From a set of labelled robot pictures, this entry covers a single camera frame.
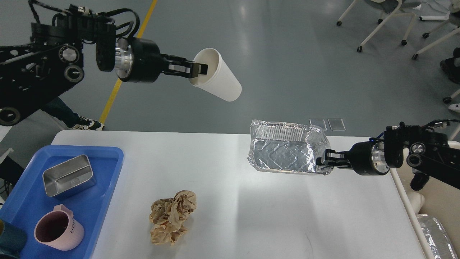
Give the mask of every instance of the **person's leg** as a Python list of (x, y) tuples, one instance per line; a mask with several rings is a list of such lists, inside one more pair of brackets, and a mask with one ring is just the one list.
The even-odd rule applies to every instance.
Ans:
[(453, 57), (441, 61), (441, 68), (447, 74), (449, 79), (460, 84), (460, 48), (456, 48), (452, 53)]
[(59, 97), (56, 97), (49, 103), (45, 104), (41, 110), (63, 121), (69, 128), (72, 128), (79, 121), (78, 114), (65, 105)]

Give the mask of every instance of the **blue tray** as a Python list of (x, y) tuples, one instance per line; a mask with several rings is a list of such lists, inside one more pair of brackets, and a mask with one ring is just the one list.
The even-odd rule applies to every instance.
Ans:
[[(43, 186), (43, 172), (82, 154), (89, 158), (96, 185), (64, 200), (48, 197)], [(96, 246), (122, 164), (123, 152), (117, 147), (50, 145), (37, 151), (0, 210), (0, 218), (27, 233), (27, 243), (21, 251), (21, 259), (89, 259)], [(64, 204), (72, 210), (74, 218), (85, 229), (81, 243), (69, 251), (40, 244), (34, 238), (34, 228), (39, 219), (58, 204)]]

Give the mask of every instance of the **metal container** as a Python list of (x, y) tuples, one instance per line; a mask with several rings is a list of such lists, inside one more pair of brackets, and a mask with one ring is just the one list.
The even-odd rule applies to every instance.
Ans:
[(332, 167), (317, 166), (316, 159), (329, 147), (317, 126), (253, 120), (247, 159), (258, 171), (327, 175)]
[(426, 214), (417, 214), (416, 216), (434, 258), (458, 259), (452, 241), (441, 222), (437, 218)]
[(89, 159), (80, 155), (43, 172), (46, 195), (59, 200), (96, 184)]

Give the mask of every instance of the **chair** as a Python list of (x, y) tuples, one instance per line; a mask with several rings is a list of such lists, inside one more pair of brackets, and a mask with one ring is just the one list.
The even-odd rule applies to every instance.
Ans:
[(449, 19), (442, 22), (441, 24), (439, 24), (438, 26), (436, 26), (434, 29), (430, 30), (429, 32), (425, 32), (422, 37), (423, 38), (428, 38), (430, 36), (430, 33), (433, 33), (434, 31), (438, 30), (439, 28), (445, 26), (446, 24), (448, 23), (451, 23), (451, 24), (454, 24), (457, 26), (456, 29), (454, 29), (453, 31), (451, 31), (450, 33), (448, 33), (447, 35), (445, 35), (444, 37), (434, 41), (433, 43), (427, 45), (426, 47), (424, 47), (423, 49), (417, 51), (413, 56), (412, 56), (412, 59), (413, 60), (417, 60), (417, 58), (419, 57), (420, 54), (422, 54), (423, 52), (429, 50), (430, 48), (436, 46), (437, 44), (445, 41), (446, 39), (454, 36), (455, 34), (459, 33), (460, 32), (460, 13), (456, 12), (456, 13), (450, 13), (449, 14)]
[[(337, 21), (337, 26), (342, 25), (342, 20), (343, 18), (347, 15), (347, 13), (353, 8), (353, 6), (358, 2), (359, 0), (354, 0), (351, 5), (345, 10), (345, 12), (340, 16), (339, 20)], [(416, 15), (413, 12), (405, 12), (404, 9), (406, 8), (413, 8), (421, 5), (421, 1), (418, 0), (364, 0), (368, 5), (381, 10), (381, 15), (380, 19), (378, 19), (379, 25), (367, 36), (366, 39), (361, 42), (359, 45), (357, 51), (362, 52), (362, 47), (374, 36), (377, 31), (382, 28), (382, 26), (392, 17), (395, 16), (412, 16), (410, 20), (409, 27), (406, 30), (406, 34), (404, 34), (404, 37), (402, 38), (401, 45), (405, 46), (407, 44), (407, 36), (409, 35), (409, 32), (412, 30), (412, 27), (414, 26), (415, 18)]]

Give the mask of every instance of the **aluminum foil tray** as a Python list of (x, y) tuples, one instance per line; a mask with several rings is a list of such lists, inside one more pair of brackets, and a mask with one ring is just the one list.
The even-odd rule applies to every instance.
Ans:
[(332, 168), (316, 165), (327, 148), (329, 141), (317, 126), (253, 120), (247, 159), (258, 171), (328, 175)]
[(454, 246), (441, 222), (426, 214), (417, 214), (417, 220), (425, 234), (435, 259), (458, 259)]

